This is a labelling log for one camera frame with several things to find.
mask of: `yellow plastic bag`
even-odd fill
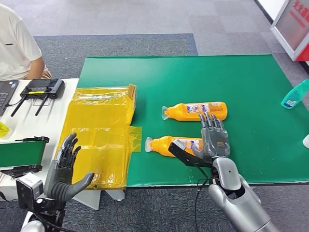
[[[81,149],[72,183],[95,173],[89,189],[124,188],[132,152],[140,152],[142,128],[131,127],[136,87],[80,88],[69,105],[60,143],[76,132]]]

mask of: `humanoid robot hand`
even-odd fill
[[[211,118],[207,112],[199,114],[202,130],[203,149],[197,150],[192,146],[193,153],[207,163],[212,163],[212,158],[216,156],[228,157],[230,155],[230,144],[228,132],[224,128],[221,120],[217,119],[214,114]]]
[[[81,149],[74,146],[78,142],[76,133],[66,137],[59,149],[57,158],[51,161],[44,186],[47,198],[67,202],[91,183],[93,172],[86,174],[83,179],[72,184],[73,166]]]

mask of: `teal spray bottle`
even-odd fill
[[[309,79],[304,80],[289,91],[283,98],[281,105],[286,109],[292,109],[300,102],[309,90]]]

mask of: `person's arm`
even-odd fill
[[[41,79],[44,70],[42,53],[33,36],[25,26],[23,20],[19,21],[14,29],[18,45],[23,54],[30,61],[30,69],[26,79]]]
[[[42,57],[31,61],[29,73],[25,80],[41,79],[45,64]]]

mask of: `laptop keyboard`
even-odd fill
[[[0,108],[2,108],[4,104],[6,102],[8,93],[2,93],[0,94]]]

